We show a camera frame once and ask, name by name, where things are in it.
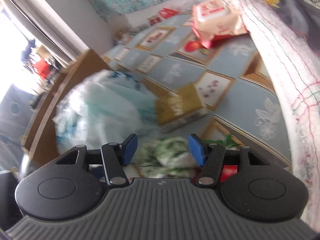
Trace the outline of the green white patterned cloth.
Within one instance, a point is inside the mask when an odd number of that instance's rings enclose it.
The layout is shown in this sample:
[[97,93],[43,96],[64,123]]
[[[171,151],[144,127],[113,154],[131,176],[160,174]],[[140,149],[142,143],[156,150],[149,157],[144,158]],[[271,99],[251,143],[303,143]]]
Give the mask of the green white patterned cloth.
[[144,178],[195,178],[200,170],[182,137],[144,143],[132,162]]

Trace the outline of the white plastic bag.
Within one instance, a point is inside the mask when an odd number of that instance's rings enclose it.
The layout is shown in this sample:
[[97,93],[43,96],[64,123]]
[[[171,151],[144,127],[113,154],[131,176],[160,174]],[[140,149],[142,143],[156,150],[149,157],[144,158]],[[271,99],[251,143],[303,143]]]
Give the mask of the white plastic bag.
[[130,74],[102,70],[85,78],[57,104],[56,144],[60,154],[76,145],[89,150],[122,142],[135,133],[138,143],[160,134],[156,96]]

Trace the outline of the yellow small carton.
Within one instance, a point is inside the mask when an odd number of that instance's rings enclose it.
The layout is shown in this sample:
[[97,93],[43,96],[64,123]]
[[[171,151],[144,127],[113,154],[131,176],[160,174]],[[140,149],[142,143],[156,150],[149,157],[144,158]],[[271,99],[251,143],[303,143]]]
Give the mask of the yellow small carton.
[[165,132],[173,131],[208,114],[193,83],[155,101],[157,124]]

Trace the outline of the patterned floor mat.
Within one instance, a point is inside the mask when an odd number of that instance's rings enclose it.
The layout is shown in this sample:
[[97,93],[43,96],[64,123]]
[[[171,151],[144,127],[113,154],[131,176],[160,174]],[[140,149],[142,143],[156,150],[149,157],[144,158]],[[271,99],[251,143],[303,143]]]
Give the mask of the patterned floor mat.
[[107,64],[127,72],[157,97],[173,95],[192,83],[205,105],[163,128],[161,138],[136,155],[139,177],[183,177],[180,155],[169,167],[161,149],[176,152],[179,140],[196,133],[201,139],[237,150],[255,149],[264,159],[291,170],[289,140],[271,78],[248,34],[221,41],[212,49],[200,45],[189,15],[177,15],[125,35],[104,55]]

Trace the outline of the brown cardboard box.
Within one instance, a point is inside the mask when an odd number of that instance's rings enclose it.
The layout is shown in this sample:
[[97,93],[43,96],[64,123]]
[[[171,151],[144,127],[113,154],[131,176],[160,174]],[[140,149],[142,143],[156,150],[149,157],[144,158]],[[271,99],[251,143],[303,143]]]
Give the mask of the brown cardboard box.
[[111,68],[102,57],[90,49],[58,75],[52,87],[40,100],[22,140],[23,149],[31,161],[43,166],[58,157],[53,122],[57,105],[85,78],[103,69]]

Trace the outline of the white blanket coloured stitching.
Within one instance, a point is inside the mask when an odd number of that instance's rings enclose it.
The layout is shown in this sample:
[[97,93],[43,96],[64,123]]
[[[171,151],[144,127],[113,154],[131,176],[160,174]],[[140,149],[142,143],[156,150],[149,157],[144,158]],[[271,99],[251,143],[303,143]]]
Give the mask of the white blanket coloured stitching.
[[319,54],[265,0],[227,0],[240,10],[283,111],[295,176],[310,199],[303,220],[319,230]]

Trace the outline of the red plastic bag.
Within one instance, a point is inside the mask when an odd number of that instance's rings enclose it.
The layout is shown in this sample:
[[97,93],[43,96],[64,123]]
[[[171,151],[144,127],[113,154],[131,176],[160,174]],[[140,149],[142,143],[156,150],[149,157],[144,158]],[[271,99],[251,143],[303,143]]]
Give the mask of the red plastic bag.
[[170,9],[170,8],[163,8],[157,14],[148,18],[149,25],[153,26],[164,20],[167,20],[173,16],[178,15],[180,12],[178,10]]

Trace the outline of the dark grey garment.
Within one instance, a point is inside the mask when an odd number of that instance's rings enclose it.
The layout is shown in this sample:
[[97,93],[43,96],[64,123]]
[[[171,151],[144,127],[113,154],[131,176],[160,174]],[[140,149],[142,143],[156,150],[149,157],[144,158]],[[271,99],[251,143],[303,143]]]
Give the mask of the dark grey garment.
[[319,54],[319,9],[303,0],[265,0],[281,20]]

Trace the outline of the white curtain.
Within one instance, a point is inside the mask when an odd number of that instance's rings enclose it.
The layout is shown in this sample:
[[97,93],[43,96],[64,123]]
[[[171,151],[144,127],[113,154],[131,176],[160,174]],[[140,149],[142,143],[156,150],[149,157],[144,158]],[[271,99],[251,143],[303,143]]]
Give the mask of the white curtain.
[[1,2],[64,67],[88,51],[88,46],[46,0],[1,0]]

